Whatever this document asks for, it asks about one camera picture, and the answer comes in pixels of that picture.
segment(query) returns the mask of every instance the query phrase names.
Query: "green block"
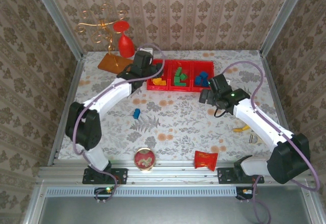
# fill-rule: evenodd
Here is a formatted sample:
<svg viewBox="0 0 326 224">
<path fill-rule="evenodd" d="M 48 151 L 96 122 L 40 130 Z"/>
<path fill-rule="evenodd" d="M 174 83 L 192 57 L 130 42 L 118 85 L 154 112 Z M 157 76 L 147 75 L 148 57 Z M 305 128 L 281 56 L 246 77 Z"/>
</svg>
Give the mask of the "green block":
<svg viewBox="0 0 326 224">
<path fill-rule="evenodd" d="M 175 72 L 175 76 L 180 76 L 181 72 L 182 72 L 182 68 L 179 67 L 179 68 L 177 69 L 177 71 Z"/>
<path fill-rule="evenodd" d="M 174 85 L 177 87 L 185 87 L 187 84 L 183 82 L 178 82 L 178 83 L 174 83 Z"/>
<path fill-rule="evenodd" d="M 181 79 L 181 80 L 186 80 L 187 78 L 188 78 L 188 76 L 187 76 L 186 74 L 183 74 L 183 73 L 182 73 L 182 74 L 180 75 L 180 79 Z"/>
<path fill-rule="evenodd" d="M 180 77 L 179 76 L 174 77 L 174 84 L 175 83 L 180 83 Z"/>
</svg>

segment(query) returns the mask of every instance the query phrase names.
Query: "gray metal floor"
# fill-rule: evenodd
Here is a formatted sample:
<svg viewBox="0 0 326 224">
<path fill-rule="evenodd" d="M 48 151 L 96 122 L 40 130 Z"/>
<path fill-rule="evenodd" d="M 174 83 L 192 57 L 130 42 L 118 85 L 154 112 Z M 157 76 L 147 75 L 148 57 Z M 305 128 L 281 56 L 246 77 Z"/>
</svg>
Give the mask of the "gray metal floor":
<svg viewBox="0 0 326 224">
<path fill-rule="evenodd" d="M 272 223 L 309 224 L 308 211 L 298 188 L 264 187 L 258 199 L 264 201 Z M 266 212 L 258 205 L 262 220 Z M 39 224 L 195 224 L 257 223 L 251 203 L 232 197 L 217 198 L 113 198 L 106 204 L 93 198 L 47 198 Z"/>
</svg>

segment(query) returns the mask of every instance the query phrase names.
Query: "floral tablecloth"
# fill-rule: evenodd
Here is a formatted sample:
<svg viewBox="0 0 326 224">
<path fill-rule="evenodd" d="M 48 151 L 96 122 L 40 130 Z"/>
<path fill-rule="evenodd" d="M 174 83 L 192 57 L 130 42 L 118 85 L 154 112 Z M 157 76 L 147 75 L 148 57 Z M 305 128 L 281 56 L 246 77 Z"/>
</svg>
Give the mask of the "floral tablecloth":
<svg viewBox="0 0 326 224">
<path fill-rule="evenodd" d="M 243 51 L 165 51 L 169 59 L 214 61 L 215 75 L 228 65 L 241 60 L 252 61 L 263 68 L 256 50 Z M 105 52 L 90 52 L 85 59 L 75 100 L 84 102 L 114 79 L 112 73 L 99 70 Z M 154 58 L 161 58 L 154 52 Z M 251 94 L 257 87 L 260 74 L 255 67 L 244 64 L 226 73 L 233 89 L 242 88 Z M 193 160 L 195 151 L 219 153 L 218 160 L 237 160 L 245 155 L 268 156 L 270 152 L 252 130 L 241 133 L 233 128 L 245 123 L 232 115 L 213 116 L 215 108 L 199 103 L 200 93 L 147 91 L 146 84 L 115 105 L 101 121 L 100 144 L 108 159 L 133 160 L 137 149 L 149 147 L 160 160 Z M 255 98 L 260 108 L 278 122 L 266 77 Z M 141 110 L 138 120 L 132 115 Z M 59 159 L 76 159 L 70 139 L 65 136 Z"/>
</svg>

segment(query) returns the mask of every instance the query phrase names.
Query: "red snack bag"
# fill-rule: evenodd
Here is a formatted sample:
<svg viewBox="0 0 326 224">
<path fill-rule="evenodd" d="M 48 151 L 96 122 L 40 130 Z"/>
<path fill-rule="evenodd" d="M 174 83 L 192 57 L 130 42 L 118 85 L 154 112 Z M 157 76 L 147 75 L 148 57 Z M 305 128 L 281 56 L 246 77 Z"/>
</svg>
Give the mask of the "red snack bag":
<svg viewBox="0 0 326 224">
<path fill-rule="evenodd" d="M 195 169 L 207 166 L 212 172 L 215 171 L 218 154 L 209 154 L 200 151 L 195 151 Z"/>
</svg>

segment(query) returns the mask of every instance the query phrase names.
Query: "orange wooden base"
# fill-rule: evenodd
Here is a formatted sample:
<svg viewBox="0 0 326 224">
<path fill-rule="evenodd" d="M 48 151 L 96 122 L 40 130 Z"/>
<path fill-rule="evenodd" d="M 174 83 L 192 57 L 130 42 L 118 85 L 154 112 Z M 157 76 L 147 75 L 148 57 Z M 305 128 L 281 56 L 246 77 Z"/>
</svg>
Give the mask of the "orange wooden base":
<svg viewBox="0 0 326 224">
<path fill-rule="evenodd" d="M 107 53 L 97 68 L 119 74 L 127 65 L 132 64 L 132 62 L 133 60 Z"/>
</svg>

